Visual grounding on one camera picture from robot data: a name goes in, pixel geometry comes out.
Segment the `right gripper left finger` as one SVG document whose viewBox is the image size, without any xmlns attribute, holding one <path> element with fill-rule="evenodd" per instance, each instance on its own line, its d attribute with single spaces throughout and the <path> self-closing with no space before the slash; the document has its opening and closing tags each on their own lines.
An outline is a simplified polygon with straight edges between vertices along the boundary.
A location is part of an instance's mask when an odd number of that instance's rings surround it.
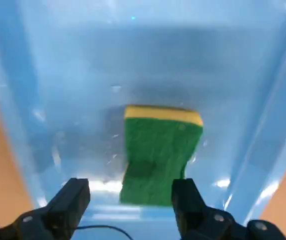
<svg viewBox="0 0 286 240">
<path fill-rule="evenodd" d="M 70 178 L 46 206 L 0 227 L 0 240 L 70 240 L 90 200 L 88 179 Z"/>
</svg>

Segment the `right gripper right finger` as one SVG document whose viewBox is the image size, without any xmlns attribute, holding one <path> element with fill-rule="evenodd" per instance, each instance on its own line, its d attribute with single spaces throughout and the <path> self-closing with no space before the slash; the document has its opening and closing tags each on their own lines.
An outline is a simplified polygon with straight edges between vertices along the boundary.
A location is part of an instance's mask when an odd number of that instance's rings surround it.
<svg viewBox="0 0 286 240">
<path fill-rule="evenodd" d="M 254 219 L 243 226 L 227 211 L 209 207 L 191 178 L 175 179 L 171 201 L 182 240 L 284 240 L 273 223 Z"/>
</svg>

